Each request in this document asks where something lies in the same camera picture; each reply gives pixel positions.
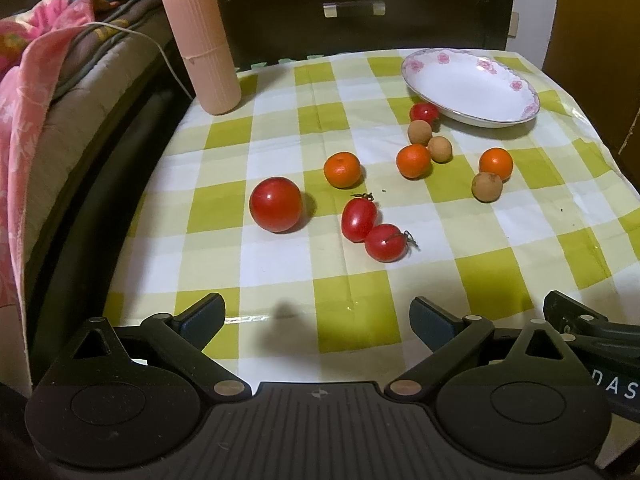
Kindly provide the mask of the red cherry tomato with stem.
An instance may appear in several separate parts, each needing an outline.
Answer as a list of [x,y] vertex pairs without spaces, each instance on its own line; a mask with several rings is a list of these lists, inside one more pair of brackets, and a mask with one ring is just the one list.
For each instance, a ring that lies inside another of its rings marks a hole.
[[364,239],[367,254],[382,263],[400,260],[410,246],[418,246],[412,234],[390,223],[375,226]]

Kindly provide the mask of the red cherry tomato elongated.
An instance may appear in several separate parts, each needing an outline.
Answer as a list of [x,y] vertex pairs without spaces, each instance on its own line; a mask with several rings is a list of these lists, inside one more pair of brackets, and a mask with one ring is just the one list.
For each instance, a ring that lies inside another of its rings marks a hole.
[[342,234],[353,243],[364,241],[378,220],[378,207],[371,193],[354,194],[345,205],[342,218]]

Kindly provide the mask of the brown longan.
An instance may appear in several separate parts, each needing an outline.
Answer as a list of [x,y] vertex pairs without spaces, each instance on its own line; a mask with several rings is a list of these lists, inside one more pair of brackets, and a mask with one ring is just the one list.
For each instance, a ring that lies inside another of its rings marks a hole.
[[432,136],[427,143],[431,158],[439,164],[446,164],[452,159],[452,145],[444,136]]
[[471,191],[473,196],[482,203],[492,203],[501,196],[503,180],[498,174],[492,172],[480,172],[472,180]]
[[411,144],[427,146],[433,136],[433,130],[425,120],[416,119],[408,125],[407,134]]

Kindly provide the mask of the large red tomato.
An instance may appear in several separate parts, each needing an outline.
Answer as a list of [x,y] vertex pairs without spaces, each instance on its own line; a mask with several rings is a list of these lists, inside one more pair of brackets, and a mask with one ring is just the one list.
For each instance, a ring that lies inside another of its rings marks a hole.
[[302,213],[302,193],[285,177],[262,180],[250,194],[250,215],[258,226],[269,232],[292,229]]

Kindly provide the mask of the orange mandarin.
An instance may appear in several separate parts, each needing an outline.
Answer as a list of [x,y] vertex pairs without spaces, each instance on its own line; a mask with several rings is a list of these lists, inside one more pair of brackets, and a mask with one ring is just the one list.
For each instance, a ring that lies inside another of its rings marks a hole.
[[504,148],[490,148],[480,155],[478,161],[479,172],[495,174],[503,181],[510,179],[513,168],[513,158]]
[[360,181],[362,168],[356,155],[339,152],[326,160],[323,173],[334,188],[352,188]]
[[425,178],[432,171],[431,153],[425,145],[407,145],[397,153],[396,166],[406,179]]

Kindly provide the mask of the green white checkered tablecloth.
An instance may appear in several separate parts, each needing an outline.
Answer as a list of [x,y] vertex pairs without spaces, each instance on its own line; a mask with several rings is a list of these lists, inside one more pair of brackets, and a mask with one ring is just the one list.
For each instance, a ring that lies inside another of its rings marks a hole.
[[417,296],[518,327],[564,292],[639,321],[639,197],[577,102],[525,58],[492,58],[538,93],[512,128],[447,119],[449,162],[396,165],[416,97],[401,50],[248,70],[243,99],[192,104],[134,213],[105,316],[136,325],[210,292],[208,356],[261,382],[386,384],[427,355]]

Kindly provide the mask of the white floral porcelain plate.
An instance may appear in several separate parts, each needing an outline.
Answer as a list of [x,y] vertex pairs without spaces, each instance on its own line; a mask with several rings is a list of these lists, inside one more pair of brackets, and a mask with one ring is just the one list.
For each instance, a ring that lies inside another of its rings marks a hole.
[[413,93],[465,125],[508,128],[529,122],[540,111],[533,86],[485,55],[427,48],[409,54],[400,71]]

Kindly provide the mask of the green foam mat edge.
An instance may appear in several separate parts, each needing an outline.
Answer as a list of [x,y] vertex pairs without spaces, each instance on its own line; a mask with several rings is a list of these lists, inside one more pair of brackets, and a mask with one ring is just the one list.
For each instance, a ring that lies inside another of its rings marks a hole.
[[324,58],[324,54],[310,54],[303,56],[302,58],[278,58],[277,60],[254,62],[250,63],[250,70],[256,70],[256,68],[263,68],[268,66],[291,64],[299,61],[318,60],[318,58]]

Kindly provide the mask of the brown striped mattress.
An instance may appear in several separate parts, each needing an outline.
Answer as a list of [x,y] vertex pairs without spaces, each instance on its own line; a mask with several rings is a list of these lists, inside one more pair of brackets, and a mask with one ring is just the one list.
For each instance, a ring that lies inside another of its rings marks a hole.
[[58,196],[107,115],[172,35],[160,0],[130,0],[70,44],[30,170],[24,229],[28,259]]

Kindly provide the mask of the brown wooden door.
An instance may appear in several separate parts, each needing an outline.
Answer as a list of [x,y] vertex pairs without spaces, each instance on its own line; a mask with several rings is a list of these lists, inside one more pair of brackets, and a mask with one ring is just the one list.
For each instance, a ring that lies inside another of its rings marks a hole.
[[639,153],[639,0],[556,0],[544,71],[615,154]]

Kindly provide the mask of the pink ribbed cylindrical container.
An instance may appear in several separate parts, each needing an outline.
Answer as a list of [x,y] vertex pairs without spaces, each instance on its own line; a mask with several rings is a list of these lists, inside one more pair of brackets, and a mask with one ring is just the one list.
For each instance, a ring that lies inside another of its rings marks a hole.
[[198,102],[222,115],[241,101],[242,91],[217,0],[162,0]]

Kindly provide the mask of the dark wooden drawer cabinet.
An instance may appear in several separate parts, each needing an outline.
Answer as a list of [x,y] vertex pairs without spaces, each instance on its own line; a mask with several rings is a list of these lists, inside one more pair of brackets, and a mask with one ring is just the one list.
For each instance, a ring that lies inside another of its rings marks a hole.
[[218,0],[234,62],[397,48],[502,50],[513,0]]

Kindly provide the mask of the pink floral blanket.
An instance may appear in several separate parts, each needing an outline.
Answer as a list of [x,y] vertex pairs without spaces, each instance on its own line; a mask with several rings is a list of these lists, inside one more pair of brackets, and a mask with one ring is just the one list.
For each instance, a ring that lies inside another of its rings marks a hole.
[[72,40],[106,0],[40,0],[1,20],[1,383],[32,393],[24,292],[27,187]]

